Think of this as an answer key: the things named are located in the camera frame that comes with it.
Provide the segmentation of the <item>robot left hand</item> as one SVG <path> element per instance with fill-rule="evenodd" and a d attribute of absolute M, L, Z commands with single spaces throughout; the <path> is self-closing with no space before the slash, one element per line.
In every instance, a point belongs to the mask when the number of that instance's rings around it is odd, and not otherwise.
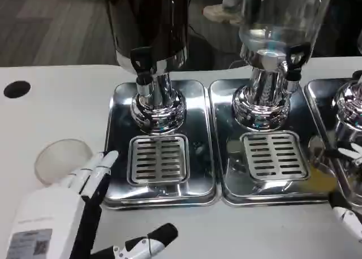
<path fill-rule="evenodd" d="M 99 152 L 49 187 L 25 196 L 15 216 L 6 258 L 152 258 L 177 237 L 165 223 L 120 248 L 92 252 L 116 150 Z"/>

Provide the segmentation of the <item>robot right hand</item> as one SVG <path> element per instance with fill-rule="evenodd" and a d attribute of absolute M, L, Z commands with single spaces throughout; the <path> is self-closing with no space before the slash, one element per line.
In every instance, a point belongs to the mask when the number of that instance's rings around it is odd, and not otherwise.
<path fill-rule="evenodd" d="M 361 169 L 361 146 L 357 143 L 337 142 L 336 149 L 331 151 L 331 156 L 346 159 L 354 168 Z M 361 213 L 353 210 L 351 204 L 339 191 L 330 192 L 328 200 L 337 220 L 361 243 Z"/>

